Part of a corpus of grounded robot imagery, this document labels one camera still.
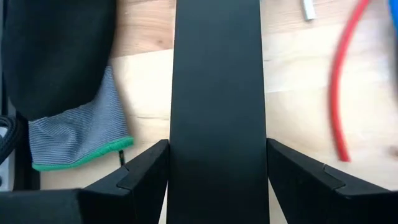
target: light wood surface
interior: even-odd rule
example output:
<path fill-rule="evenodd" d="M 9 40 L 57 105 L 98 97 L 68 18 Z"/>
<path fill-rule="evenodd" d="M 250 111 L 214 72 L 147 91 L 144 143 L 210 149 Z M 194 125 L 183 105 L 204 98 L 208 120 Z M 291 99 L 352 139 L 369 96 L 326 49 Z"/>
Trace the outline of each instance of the light wood surface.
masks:
<path fill-rule="evenodd" d="M 314 0 L 306 23 L 300 1 L 262 1 L 267 137 L 382 187 L 398 190 L 395 37 L 386 0 L 373 0 L 343 69 L 341 115 L 352 162 L 338 161 L 327 92 L 331 58 L 357 0 Z M 169 138 L 174 0 L 119 0 L 111 61 L 136 144 L 127 160 Z M 107 155 L 75 170 L 46 172 L 45 188 L 85 186 L 118 166 Z M 90 177 L 77 181 L 77 177 Z M 270 191 L 271 223 L 285 223 Z"/>

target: white object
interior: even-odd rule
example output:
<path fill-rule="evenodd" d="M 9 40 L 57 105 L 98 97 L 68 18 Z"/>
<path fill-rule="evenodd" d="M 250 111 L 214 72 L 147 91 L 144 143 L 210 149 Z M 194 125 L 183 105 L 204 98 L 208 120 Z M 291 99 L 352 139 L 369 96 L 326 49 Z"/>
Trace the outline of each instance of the white object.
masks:
<path fill-rule="evenodd" d="M 306 21 L 311 21 L 316 18 L 315 9 L 312 0 L 302 0 L 304 18 Z"/>

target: striped fabric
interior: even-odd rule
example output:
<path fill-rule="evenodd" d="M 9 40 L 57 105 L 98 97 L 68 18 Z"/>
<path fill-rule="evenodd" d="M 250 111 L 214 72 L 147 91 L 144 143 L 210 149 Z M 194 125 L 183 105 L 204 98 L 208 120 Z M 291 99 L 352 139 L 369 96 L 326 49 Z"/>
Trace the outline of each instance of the striped fabric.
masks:
<path fill-rule="evenodd" d="M 30 121 L 29 141 L 37 170 L 75 167 L 131 145 L 111 67 L 92 102 Z"/>

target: red cable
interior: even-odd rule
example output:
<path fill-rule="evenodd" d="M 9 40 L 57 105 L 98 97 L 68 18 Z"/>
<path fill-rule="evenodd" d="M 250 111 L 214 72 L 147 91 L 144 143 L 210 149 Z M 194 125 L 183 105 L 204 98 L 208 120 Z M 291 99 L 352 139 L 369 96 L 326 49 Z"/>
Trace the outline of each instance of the red cable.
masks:
<path fill-rule="evenodd" d="M 353 36 L 356 25 L 358 24 L 364 10 L 369 4 L 369 0 L 359 0 L 356 5 L 350 20 L 348 21 L 343 34 L 341 35 L 340 42 L 338 44 L 333 64 L 331 68 L 331 81 L 330 81 L 330 116 L 331 116 L 331 128 L 333 136 L 335 138 L 335 144 L 337 147 L 338 155 L 340 160 L 349 162 L 350 158 L 347 151 L 343 131 L 341 129 L 340 121 L 340 102 L 339 102 L 339 90 L 340 90 L 340 77 L 341 68 L 344 63 L 345 55 L 349 42 Z"/>

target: red wire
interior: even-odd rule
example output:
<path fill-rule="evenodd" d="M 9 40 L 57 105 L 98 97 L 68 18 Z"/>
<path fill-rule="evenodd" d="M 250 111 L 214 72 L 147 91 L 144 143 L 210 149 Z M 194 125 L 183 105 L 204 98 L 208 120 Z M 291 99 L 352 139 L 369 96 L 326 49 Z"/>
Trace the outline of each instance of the red wire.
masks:
<path fill-rule="evenodd" d="M 341 129 L 340 120 L 340 77 L 341 68 L 344 64 L 344 59 L 346 56 L 347 48 L 349 42 L 353 36 L 356 25 L 358 24 L 364 10 L 369 4 L 369 0 L 359 0 L 356 5 L 350 20 L 348 21 L 343 34 L 341 35 L 340 42 L 338 44 L 335 57 L 333 59 L 333 64 L 331 68 L 331 81 L 330 81 L 330 116 L 331 116 L 331 128 L 333 131 L 333 136 L 335 138 L 335 144 L 337 147 L 338 155 L 340 160 L 349 162 L 350 158 L 347 151 L 346 142 L 344 139 L 344 134 Z"/>

